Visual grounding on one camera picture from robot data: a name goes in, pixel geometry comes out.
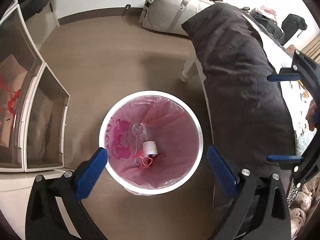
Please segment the person's right hand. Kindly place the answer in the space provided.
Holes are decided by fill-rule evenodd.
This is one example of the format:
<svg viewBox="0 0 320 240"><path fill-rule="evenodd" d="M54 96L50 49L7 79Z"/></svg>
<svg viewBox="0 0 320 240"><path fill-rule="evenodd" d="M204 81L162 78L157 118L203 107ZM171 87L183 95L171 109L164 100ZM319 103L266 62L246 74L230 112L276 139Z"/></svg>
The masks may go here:
<svg viewBox="0 0 320 240"><path fill-rule="evenodd" d="M312 99L310 102L310 105L309 105L309 110L308 110L307 115L305 117L308 122L308 126L309 126L310 131L314 131L314 129L315 129L315 122L313 120L313 115L316 113L317 109L318 109L318 106L315 103L315 101Z"/></svg>

